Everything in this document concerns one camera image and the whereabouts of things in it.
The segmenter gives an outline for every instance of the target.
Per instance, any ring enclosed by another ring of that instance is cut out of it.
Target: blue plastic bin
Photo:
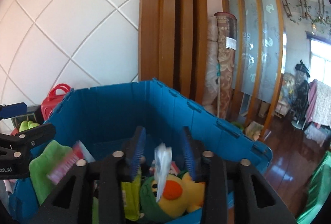
[[[96,160],[120,150],[138,125],[147,131],[144,155],[148,164],[161,142],[172,147],[174,157],[181,153],[178,137],[183,126],[188,126],[193,138],[204,142],[206,149],[231,161],[249,159],[261,173],[272,158],[265,144],[253,142],[237,127],[157,80],[71,90],[48,122],[56,127],[56,141],[73,146],[81,140]],[[33,155],[40,154],[45,146],[33,149]],[[228,200],[231,206],[232,194]],[[11,207],[21,224],[27,224],[36,212],[38,203],[31,195],[29,179],[16,184]],[[201,210],[197,210],[172,223],[194,224],[200,219]]]

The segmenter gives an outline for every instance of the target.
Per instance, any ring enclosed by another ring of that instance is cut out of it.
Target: wooden partition
[[[233,2],[231,4],[231,0],[222,0],[224,11],[231,13],[236,8],[238,21],[237,73],[227,119],[233,121],[244,117],[244,125],[247,126],[256,119],[262,100],[268,99],[270,109],[264,122],[264,133],[271,122],[279,96],[278,89],[283,64],[284,22],[282,5],[280,0],[236,1],[238,2],[237,6],[234,6]],[[250,6],[253,3],[256,5],[256,8],[252,9]],[[252,11],[256,16],[256,20],[253,22],[254,29],[252,29],[252,17],[250,17],[252,16]],[[254,40],[250,40],[251,31],[253,30]],[[277,49],[279,56],[278,59],[272,59],[273,65],[270,67],[270,55],[277,54],[274,51],[275,49]],[[251,76],[251,81],[249,81],[251,84],[249,86],[247,82],[249,79],[248,75]],[[264,94],[264,88],[269,94],[268,97],[266,97],[267,94]],[[241,115],[240,111],[242,110],[244,95],[250,96],[250,102],[247,111]]]
[[[139,80],[157,78],[202,102],[207,0],[140,0]]]

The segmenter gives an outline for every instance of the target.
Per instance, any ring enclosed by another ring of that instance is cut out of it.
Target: red handle
[[[53,89],[51,89],[51,91],[49,92],[48,96],[47,96],[47,100],[50,101],[52,99],[54,99],[57,95],[56,95],[56,91],[58,89],[61,89],[64,91],[64,93],[68,93],[71,89],[71,87],[67,84],[58,84],[57,86],[55,86]]]

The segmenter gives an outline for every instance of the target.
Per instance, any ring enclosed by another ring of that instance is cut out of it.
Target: barcode
[[[122,198],[123,198],[123,205],[124,205],[124,207],[127,207],[125,190],[122,190]]]

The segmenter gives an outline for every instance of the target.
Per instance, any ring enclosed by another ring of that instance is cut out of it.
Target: stuffed animal on floor
[[[188,172],[183,175],[182,181],[188,191],[189,196],[189,205],[186,211],[191,213],[203,207],[206,183],[195,183]]]
[[[156,202],[158,184],[154,177],[148,178],[140,188],[140,204],[144,218],[149,221],[166,223],[186,211],[189,195],[183,181],[174,175],[168,175],[165,188],[159,202]]]

